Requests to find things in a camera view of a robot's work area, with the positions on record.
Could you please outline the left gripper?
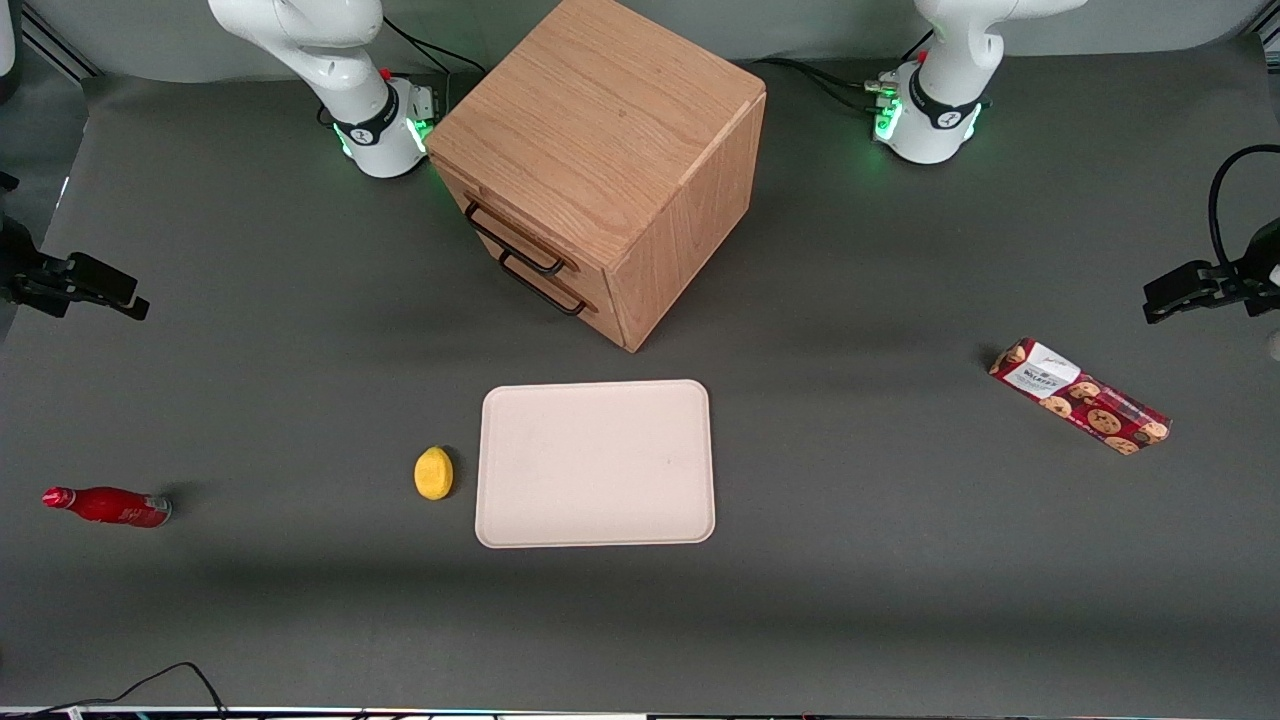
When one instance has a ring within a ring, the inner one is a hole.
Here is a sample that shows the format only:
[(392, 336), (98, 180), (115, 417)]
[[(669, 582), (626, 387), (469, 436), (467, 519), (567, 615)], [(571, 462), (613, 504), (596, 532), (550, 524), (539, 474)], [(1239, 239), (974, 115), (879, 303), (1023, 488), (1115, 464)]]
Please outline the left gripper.
[(1219, 260), (1219, 291), (1213, 264), (1188, 261), (1143, 288), (1146, 323), (1155, 325), (1179, 313), (1244, 304), (1248, 316), (1279, 307), (1279, 219), (1258, 228), (1244, 254), (1229, 260), (1220, 223), (1213, 220), (1213, 254)]

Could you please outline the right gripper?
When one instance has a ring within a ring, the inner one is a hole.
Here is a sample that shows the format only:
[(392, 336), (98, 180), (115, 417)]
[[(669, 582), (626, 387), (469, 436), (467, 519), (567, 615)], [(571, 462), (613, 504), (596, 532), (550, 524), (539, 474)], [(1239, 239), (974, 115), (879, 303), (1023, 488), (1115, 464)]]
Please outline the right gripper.
[(136, 278), (87, 254), (72, 252), (67, 279), (67, 260), (40, 252), (27, 228), (3, 215), (3, 301), (64, 318), (72, 302), (67, 291), (69, 284), (82, 293), (96, 296), (97, 305), (129, 319), (142, 322), (148, 315), (150, 302), (134, 295)]

